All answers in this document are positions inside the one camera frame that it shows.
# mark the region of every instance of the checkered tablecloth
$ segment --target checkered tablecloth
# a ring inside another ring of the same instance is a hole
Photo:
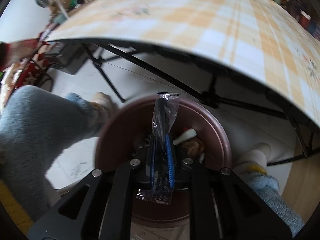
[[[272,0],[97,0],[49,39],[111,38],[219,62],[277,91],[320,127],[320,43]]]

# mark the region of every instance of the metal bolt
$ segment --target metal bolt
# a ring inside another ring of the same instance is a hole
[[[183,159],[183,163],[184,163],[185,165],[191,165],[191,164],[193,163],[193,159],[191,159],[191,158],[185,158],[185,159]]]
[[[140,161],[139,159],[132,159],[132,160],[130,161],[130,164],[131,164],[132,166],[138,166],[138,165],[140,165],[140,163],[141,163],[141,161]]]
[[[230,174],[231,174],[231,170],[230,170],[229,168],[223,168],[223,169],[221,170],[221,173],[222,173],[223,175],[230,175]]]
[[[95,169],[95,170],[93,170],[93,171],[91,172],[91,174],[92,174],[92,176],[94,176],[94,177],[99,177],[99,176],[101,176],[102,171],[99,170],[99,169]]]

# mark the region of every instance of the bucket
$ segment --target bucket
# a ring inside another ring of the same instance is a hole
[[[104,172],[132,159],[137,134],[152,124],[152,114],[158,97],[139,99],[124,106],[101,132],[95,154],[95,168]],[[178,115],[172,131],[180,135],[183,128],[193,128],[205,146],[207,168],[219,170],[231,168],[231,150],[225,131],[217,119],[204,107],[181,98]],[[170,205],[156,204],[135,198],[132,222],[153,228],[173,228],[188,223],[189,193],[174,191]]]

